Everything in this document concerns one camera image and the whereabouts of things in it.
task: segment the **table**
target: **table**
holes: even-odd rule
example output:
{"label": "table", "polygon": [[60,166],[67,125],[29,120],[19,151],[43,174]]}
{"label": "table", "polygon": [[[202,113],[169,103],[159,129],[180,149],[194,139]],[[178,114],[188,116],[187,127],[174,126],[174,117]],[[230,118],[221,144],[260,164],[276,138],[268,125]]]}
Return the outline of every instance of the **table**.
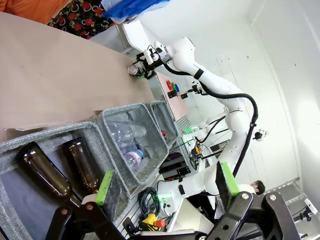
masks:
{"label": "table", "polygon": [[0,142],[6,128],[85,120],[154,100],[133,59],[94,42],[0,12]]}

